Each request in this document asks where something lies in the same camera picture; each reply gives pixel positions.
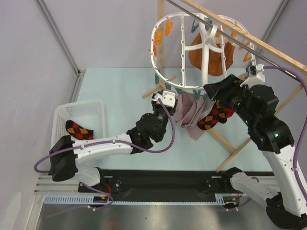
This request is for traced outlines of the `white round clip hanger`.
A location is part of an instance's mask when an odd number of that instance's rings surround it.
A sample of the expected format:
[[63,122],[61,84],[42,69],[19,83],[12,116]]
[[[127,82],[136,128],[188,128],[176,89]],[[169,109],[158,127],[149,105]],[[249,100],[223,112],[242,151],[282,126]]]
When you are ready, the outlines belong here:
[[[201,72],[202,84],[208,83],[208,77],[227,77],[227,70],[234,63],[235,43],[232,39],[236,38],[236,34],[232,32],[230,37],[222,35],[221,32],[226,31],[226,27],[221,24],[213,24],[211,19],[201,13],[196,13],[196,17],[206,20],[206,25],[193,21],[191,32],[196,33],[196,37],[191,44],[186,43],[185,38],[185,19],[189,17],[183,12],[172,13],[161,18],[154,26],[151,33],[150,59],[152,67],[155,71],[155,82],[159,84],[163,82],[168,89],[174,87],[182,90],[201,90],[200,86],[187,85],[186,61],[199,69]],[[173,22],[172,19],[179,19],[179,42],[180,42],[180,71],[181,82],[174,83],[172,78],[166,78],[161,73],[161,69],[157,62],[162,55],[163,37],[169,36]]]

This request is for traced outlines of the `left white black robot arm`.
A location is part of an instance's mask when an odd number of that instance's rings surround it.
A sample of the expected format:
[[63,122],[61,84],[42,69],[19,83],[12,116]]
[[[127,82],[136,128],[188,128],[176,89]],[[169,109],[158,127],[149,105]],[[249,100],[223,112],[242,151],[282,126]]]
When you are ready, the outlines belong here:
[[152,153],[153,143],[163,140],[167,124],[172,123],[177,99],[152,99],[152,106],[152,113],[145,113],[134,128],[115,137],[73,140],[70,135],[62,136],[49,152],[52,180],[75,180],[102,191],[106,185],[102,169],[87,163],[112,155]]

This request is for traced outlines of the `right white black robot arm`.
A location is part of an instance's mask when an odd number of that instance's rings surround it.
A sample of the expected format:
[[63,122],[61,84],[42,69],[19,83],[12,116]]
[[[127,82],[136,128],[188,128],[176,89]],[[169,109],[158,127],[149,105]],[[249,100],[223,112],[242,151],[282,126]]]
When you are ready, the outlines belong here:
[[271,87],[248,86],[231,74],[220,82],[204,85],[211,100],[232,108],[248,127],[250,139],[268,161],[279,190],[250,178],[240,169],[227,170],[221,180],[226,192],[238,190],[265,208],[269,219],[281,229],[307,226],[307,183],[298,169],[295,144],[288,125],[275,116],[278,98]]

